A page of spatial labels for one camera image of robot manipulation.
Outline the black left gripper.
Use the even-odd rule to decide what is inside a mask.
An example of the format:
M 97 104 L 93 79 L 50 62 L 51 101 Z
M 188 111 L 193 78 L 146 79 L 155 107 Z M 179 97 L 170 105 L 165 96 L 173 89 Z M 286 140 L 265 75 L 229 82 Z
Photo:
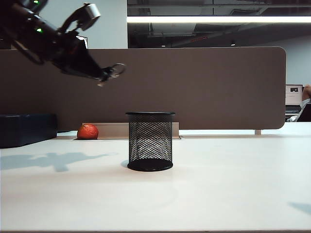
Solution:
M 85 41 L 79 38 L 77 31 L 61 33 L 56 30 L 54 32 L 50 62 L 66 75 L 95 79 L 100 82 L 108 79 L 109 68 L 100 68 L 90 56 Z

